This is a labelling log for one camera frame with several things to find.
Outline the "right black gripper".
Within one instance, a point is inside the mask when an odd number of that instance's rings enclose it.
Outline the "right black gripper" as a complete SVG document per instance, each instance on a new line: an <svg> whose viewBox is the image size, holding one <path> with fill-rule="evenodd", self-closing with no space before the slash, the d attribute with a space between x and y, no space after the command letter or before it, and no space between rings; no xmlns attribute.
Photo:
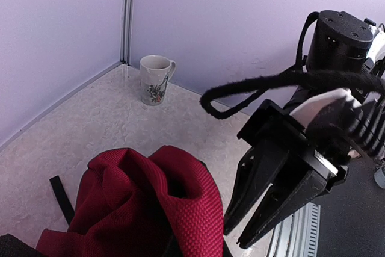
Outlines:
<svg viewBox="0 0 385 257"><path fill-rule="evenodd" d="M240 248L251 247L320 193L345 183L348 167L332 164L317 152L303 129L274 101L266 99L238 132L237 137L252 148L238 163L224 215L225 235L272 183L238 239Z"/></svg>

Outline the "red backpack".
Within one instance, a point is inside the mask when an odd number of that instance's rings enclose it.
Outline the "red backpack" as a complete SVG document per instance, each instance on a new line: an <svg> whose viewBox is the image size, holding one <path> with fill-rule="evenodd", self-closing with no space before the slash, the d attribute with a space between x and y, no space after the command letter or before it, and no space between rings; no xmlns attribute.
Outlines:
<svg viewBox="0 0 385 257"><path fill-rule="evenodd" d="M45 229L34 248L5 234L2 256L230 256L217 185L182 149L100 153L74 205L58 176L50 183L68 230Z"/></svg>

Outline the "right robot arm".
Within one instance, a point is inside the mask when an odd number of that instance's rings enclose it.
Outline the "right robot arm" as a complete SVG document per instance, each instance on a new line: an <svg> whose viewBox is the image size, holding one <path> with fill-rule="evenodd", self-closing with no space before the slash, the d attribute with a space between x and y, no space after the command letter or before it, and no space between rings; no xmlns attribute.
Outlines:
<svg viewBox="0 0 385 257"><path fill-rule="evenodd" d="M294 86L284 105L264 100L238 132L250 148L238 163L224 233L251 212L238 238L251 247L313 199L343 184L358 157L384 158L384 32L344 11L310 13L308 54L266 81L262 91Z"/></svg>

